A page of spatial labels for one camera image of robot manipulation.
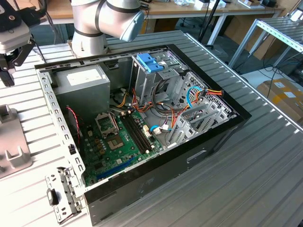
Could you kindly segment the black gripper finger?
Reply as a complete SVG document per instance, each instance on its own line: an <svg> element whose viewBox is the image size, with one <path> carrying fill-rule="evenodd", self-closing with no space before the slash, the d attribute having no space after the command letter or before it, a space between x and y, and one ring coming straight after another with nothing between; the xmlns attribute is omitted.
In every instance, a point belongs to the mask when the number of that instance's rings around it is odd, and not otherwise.
<svg viewBox="0 0 303 227"><path fill-rule="evenodd" d="M12 87L15 85L14 79L11 73L9 73L9 70L14 70L16 66L21 66L35 44L35 39L29 39L26 45L15 49L9 55L0 55L0 79L6 87Z"/></svg>

